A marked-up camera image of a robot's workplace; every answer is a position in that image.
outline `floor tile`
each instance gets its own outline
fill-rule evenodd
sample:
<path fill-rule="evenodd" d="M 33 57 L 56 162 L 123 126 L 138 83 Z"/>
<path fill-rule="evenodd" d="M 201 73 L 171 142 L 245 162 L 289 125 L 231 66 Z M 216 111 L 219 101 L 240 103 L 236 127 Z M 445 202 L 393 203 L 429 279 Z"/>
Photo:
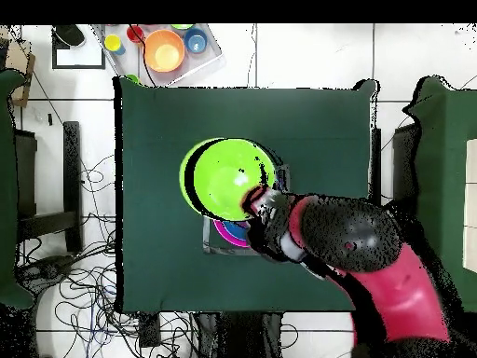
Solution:
<path fill-rule="evenodd" d="M 72 276 L 79 283 L 94 284 L 84 277 Z M 94 302 L 94 295 L 90 295 L 87 290 L 70 289 L 69 285 L 70 283 L 62 282 L 48 288 L 41 296 L 36 314 L 37 329 L 49 331 L 90 328 L 90 309 L 87 307 Z"/>
<path fill-rule="evenodd" d="M 155 348 L 143 348 L 142 355 L 144 358 L 168 358 L 172 357 L 172 355 L 179 358 L 197 358 L 191 346 L 191 342 L 194 341 L 194 346 L 196 348 L 198 347 L 197 337 L 192 339 L 190 333 L 178 334 L 176 335 L 176 339 L 172 341 L 172 334 L 163 333 L 161 335 L 163 336 L 162 340 L 165 345 Z"/>
<path fill-rule="evenodd" d="M 87 40 L 95 39 L 89 29 L 84 29 Z M 52 69 L 51 26 L 24 25 L 22 37 L 32 42 L 35 55 L 34 72 L 30 87 L 30 99 L 44 99 L 46 91 L 50 99 L 113 99 L 112 78 L 115 72 L 108 62 L 106 69 Z"/>
<path fill-rule="evenodd" d="M 75 332 L 37 332 L 36 344 L 40 357 L 86 358 L 85 342 Z"/>
<path fill-rule="evenodd" d="M 467 141 L 466 182 L 477 183 L 477 139 Z"/>
<path fill-rule="evenodd" d="M 477 273 L 477 228 L 464 227 L 464 268 Z"/>
<path fill-rule="evenodd" d="M 255 85 L 254 58 L 251 61 L 255 52 L 253 23 L 210 23 L 209 26 L 224 54 L 223 58 L 184 78 L 174 84 L 174 87 L 253 87 Z M 143 62 L 140 62 L 140 70 L 141 80 L 149 85 Z"/>
<path fill-rule="evenodd" d="M 92 189 L 86 174 L 82 190 L 83 213 L 114 215 L 115 198 L 115 122 L 113 102 L 52 102 L 61 121 L 76 120 L 80 127 L 81 158 L 90 172 Z M 52 115 L 53 125 L 48 124 L 48 114 Z M 38 143 L 35 165 L 36 210 L 41 213 L 63 211 L 63 128 L 49 102 L 29 102 L 23 110 L 23 128 L 35 133 Z M 96 206 L 92 194 L 95 192 Z"/>
<path fill-rule="evenodd" d="M 291 324 L 301 331 L 306 330 L 341 330 L 352 331 L 353 322 L 348 312 L 288 312 L 283 315 L 282 330 L 293 330 Z"/>
<path fill-rule="evenodd" d="M 83 218 L 83 245 L 86 249 L 88 246 L 94 248 L 104 245 L 108 241 L 116 239 L 116 219 L 114 217 L 105 217 L 100 214 L 100 219 L 90 216 Z"/>
<path fill-rule="evenodd" d="M 126 337 L 115 334 L 113 337 L 97 334 L 97 341 L 91 342 L 89 357 L 95 358 L 140 358 L 141 349 L 137 337 Z"/>
<path fill-rule="evenodd" d="M 41 244 L 37 239 L 25 241 L 25 255 L 33 259 L 42 259 L 53 255 L 67 255 L 66 241 L 64 232 L 48 233 L 39 237 Z M 20 252 L 23 252 L 23 246 L 20 245 Z"/>
<path fill-rule="evenodd" d="M 296 333 L 283 332 L 281 333 L 281 347 L 284 348 L 282 350 L 283 358 L 350 358 L 353 334 L 299 332 L 298 339 L 296 339 Z"/>
<path fill-rule="evenodd" d="M 351 89 L 372 77 L 372 23 L 259 23 L 258 86 Z"/>
<path fill-rule="evenodd" d="M 477 75 L 476 38 L 475 26 L 467 23 L 377 23 L 379 99 L 411 101 L 418 80 L 432 75 L 443 76 L 461 89 Z M 477 89 L 477 78 L 466 88 Z"/>
<path fill-rule="evenodd" d="M 160 328 L 165 334 L 171 335 L 175 331 L 177 336 L 179 336 L 184 332 L 190 332 L 192 325 L 187 313 L 180 311 L 163 311 L 160 313 Z"/>
<path fill-rule="evenodd" d="M 392 136 L 396 129 L 413 123 L 402 109 L 406 103 L 378 103 L 376 125 L 381 129 L 381 203 L 389 202 L 388 198 L 393 196 L 392 173 L 393 165 L 393 149 Z"/>

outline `green cloth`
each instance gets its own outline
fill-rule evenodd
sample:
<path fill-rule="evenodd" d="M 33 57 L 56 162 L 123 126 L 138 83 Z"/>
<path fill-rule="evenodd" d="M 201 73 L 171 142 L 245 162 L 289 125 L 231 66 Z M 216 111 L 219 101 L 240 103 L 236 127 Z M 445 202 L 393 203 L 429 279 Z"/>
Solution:
<path fill-rule="evenodd" d="M 0 303 L 17 309 L 30 308 L 34 299 L 19 286 L 13 269 L 17 261 L 18 200 L 17 156 L 13 116 L 8 107 L 11 92 L 25 83 L 25 78 L 16 70 L 0 71 Z"/>
<path fill-rule="evenodd" d="M 465 310 L 477 311 L 477 273 L 463 268 L 467 141 L 477 138 L 477 91 L 423 80 L 409 114 L 420 124 L 416 152 L 417 218 L 443 261 Z"/>
<path fill-rule="evenodd" d="M 205 254 L 203 217 L 181 194 L 179 167 L 202 140 L 248 138 L 290 165 L 293 192 L 366 197 L 374 81 L 355 90 L 150 89 L 121 78 L 120 87 L 124 311 L 353 309 L 299 265 Z"/>

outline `lime green bowl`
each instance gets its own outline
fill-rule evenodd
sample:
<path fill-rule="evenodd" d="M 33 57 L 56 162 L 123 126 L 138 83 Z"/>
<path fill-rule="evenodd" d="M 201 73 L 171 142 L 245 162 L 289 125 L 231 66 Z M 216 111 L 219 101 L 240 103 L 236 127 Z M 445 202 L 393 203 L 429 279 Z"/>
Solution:
<path fill-rule="evenodd" d="M 200 155 L 191 158 L 199 149 Z M 189 182 L 193 185 L 186 186 L 188 175 L 193 175 Z M 213 219 L 246 221 L 251 216 L 241 207 L 243 199 L 256 186 L 272 186 L 275 167 L 254 142 L 215 138 L 195 145 L 187 153 L 181 163 L 179 183 L 185 201 L 196 212 Z"/>
<path fill-rule="evenodd" d="M 190 29 L 192 26 L 194 26 L 194 23 L 192 24 L 175 24 L 175 25 L 172 25 L 172 27 L 174 29 L 178 29 L 178 30 L 187 30 L 187 29 Z"/>

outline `white floor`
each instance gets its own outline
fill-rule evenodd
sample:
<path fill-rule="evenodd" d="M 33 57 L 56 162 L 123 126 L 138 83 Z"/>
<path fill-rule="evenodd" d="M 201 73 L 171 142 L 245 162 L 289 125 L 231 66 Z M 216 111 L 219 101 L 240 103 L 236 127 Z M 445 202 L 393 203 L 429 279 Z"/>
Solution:
<path fill-rule="evenodd" d="M 259 23 L 256 31 L 252 31 L 252 24 L 211 23 L 210 27 L 225 54 L 226 66 L 190 84 L 271 89 L 350 89 L 364 78 L 374 78 L 380 84 L 377 127 L 382 130 L 383 146 L 406 118 L 402 109 L 411 101 L 420 77 L 433 74 L 444 76 L 456 89 L 471 80 L 466 88 L 477 89 L 477 78 L 472 80 L 477 75 L 477 29 L 474 24 Z M 113 70 L 107 63 L 106 70 L 52 70 L 49 26 L 23 26 L 21 33 L 23 39 L 33 44 L 36 75 L 48 97 L 53 100 L 61 120 L 79 121 L 82 159 L 86 167 L 92 169 L 103 158 L 114 154 Z M 255 37 L 256 54 L 252 39 Z M 48 125 L 48 113 L 53 116 L 52 126 Z M 15 119 L 17 128 L 33 131 L 38 141 L 35 176 L 37 211 L 61 211 L 62 128 L 36 78 L 32 82 L 27 108 L 22 111 L 16 108 Z M 382 153 L 382 193 L 385 196 L 392 196 L 391 155 L 391 145 L 388 145 Z M 115 189 L 113 185 L 108 185 L 115 179 L 114 159 L 106 159 L 96 170 L 104 178 L 101 180 L 97 173 L 90 175 L 91 179 L 98 177 L 95 188 L 105 186 L 96 193 L 99 214 L 114 217 Z M 85 215 L 95 212 L 91 194 L 86 191 L 83 204 Z M 477 224 L 472 225 L 476 228 L 469 229 L 467 238 L 477 245 Z M 114 224 L 108 225 L 109 230 L 113 227 Z M 86 245 L 102 240 L 97 221 L 85 224 L 85 238 Z M 49 235 L 42 240 L 39 256 L 64 252 L 62 234 Z M 26 250 L 34 246 L 36 241 L 28 242 Z M 113 258 L 97 255 L 78 267 L 104 267 L 112 262 Z M 63 285 L 63 294 L 67 297 L 81 295 L 81 291 L 67 288 Z M 69 325 L 75 320 L 78 307 L 86 304 L 88 298 L 81 296 L 79 301 L 65 300 L 59 286 L 44 294 L 37 317 L 40 353 L 54 358 L 86 358 L 88 352 L 90 358 L 98 349 L 97 344 L 94 346 L 90 342 L 87 346 L 86 342 L 76 337 L 75 330 Z M 82 310 L 78 317 L 85 327 L 85 338 L 89 338 L 89 315 L 89 311 Z M 296 342 L 283 350 L 284 358 L 349 358 L 352 347 L 349 313 L 286 313 L 283 322 L 298 330 L 296 333 L 292 326 L 283 326 L 281 339 L 284 347 L 291 345 L 298 334 Z M 175 326 L 177 324 L 171 323 L 164 328 L 171 332 Z M 95 358 L 136 358 L 123 337 L 114 336 L 110 340 Z M 135 340 L 128 340 L 132 349 Z M 188 355 L 188 347 L 185 342 L 181 350 L 184 355 Z"/>

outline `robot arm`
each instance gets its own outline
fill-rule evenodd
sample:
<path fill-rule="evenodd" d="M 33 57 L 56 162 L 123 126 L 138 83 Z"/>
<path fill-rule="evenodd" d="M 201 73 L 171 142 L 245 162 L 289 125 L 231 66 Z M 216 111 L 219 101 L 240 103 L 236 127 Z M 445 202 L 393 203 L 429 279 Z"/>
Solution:
<path fill-rule="evenodd" d="M 366 200 L 266 187 L 252 191 L 243 208 L 254 215 L 253 249 L 277 261 L 305 264 L 348 293 L 356 309 L 357 343 L 381 345 L 376 355 L 383 358 L 389 347 L 402 358 L 413 353 L 422 358 L 423 348 L 435 356 L 452 354 L 457 293 L 448 292 L 450 278 L 443 284 L 438 260 L 424 262 L 424 254 L 416 253 L 395 213 Z"/>

